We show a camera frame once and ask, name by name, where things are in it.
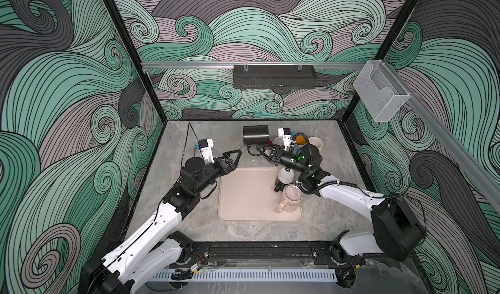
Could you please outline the black mug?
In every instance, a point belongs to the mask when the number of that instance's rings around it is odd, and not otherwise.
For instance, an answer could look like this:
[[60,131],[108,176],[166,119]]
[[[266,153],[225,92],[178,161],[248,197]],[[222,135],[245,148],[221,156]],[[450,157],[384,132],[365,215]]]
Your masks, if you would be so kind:
[[258,154],[253,154],[250,151],[252,145],[269,145],[269,127],[268,125],[248,125],[242,128],[243,144],[247,146],[247,152],[254,157]]

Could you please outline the pink iridescent mug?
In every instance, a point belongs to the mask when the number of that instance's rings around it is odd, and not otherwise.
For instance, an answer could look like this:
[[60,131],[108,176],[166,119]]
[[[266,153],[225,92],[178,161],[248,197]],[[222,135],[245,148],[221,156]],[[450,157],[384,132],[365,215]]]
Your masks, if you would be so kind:
[[281,202],[277,206],[276,211],[278,213],[293,213],[299,208],[302,198],[303,193],[299,187],[295,185],[287,185],[283,189]]

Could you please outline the cream speckled mug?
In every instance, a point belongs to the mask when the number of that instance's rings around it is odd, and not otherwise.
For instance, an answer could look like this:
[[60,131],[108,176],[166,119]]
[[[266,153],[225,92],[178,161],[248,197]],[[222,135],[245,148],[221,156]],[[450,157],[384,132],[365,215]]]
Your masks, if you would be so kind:
[[282,138],[281,136],[276,137],[276,138],[273,140],[273,144],[274,144],[274,145],[284,145],[283,138]]

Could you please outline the blue butterfly mug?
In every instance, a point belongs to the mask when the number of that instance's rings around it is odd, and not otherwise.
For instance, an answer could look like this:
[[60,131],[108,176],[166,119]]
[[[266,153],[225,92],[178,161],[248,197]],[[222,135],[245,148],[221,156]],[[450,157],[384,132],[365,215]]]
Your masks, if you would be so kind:
[[306,140],[305,140],[305,138],[303,136],[297,136],[295,138],[295,143],[297,145],[305,145],[306,144]]

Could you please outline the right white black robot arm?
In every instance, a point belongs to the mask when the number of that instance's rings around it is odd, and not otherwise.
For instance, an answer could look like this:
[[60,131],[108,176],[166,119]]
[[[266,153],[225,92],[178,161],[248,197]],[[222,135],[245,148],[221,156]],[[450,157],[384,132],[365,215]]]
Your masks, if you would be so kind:
[[369,254],[404,261],[424,240],[427,232],[401,194],[379,194],[335,178],[321,168],[322,156],[315,146],[306,145],[298,154],[282,145],[257,145],[256,151],[268,162],[298,173],[295,186],[302,194],[336,201],[371,222],[367,232],[345,230],[332,240],[334,261]]

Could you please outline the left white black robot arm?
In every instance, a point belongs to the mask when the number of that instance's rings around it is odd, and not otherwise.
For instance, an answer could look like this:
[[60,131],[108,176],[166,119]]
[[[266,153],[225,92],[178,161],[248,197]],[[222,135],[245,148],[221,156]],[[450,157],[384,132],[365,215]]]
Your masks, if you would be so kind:
[[79,293],[136,293],[165,267],[187,261],[192,241],[173,228],[195,209],[205,188],[236,170],[241,156],[234,150],[210,162],[189,158],[150,218],[103,258],[82,267]]

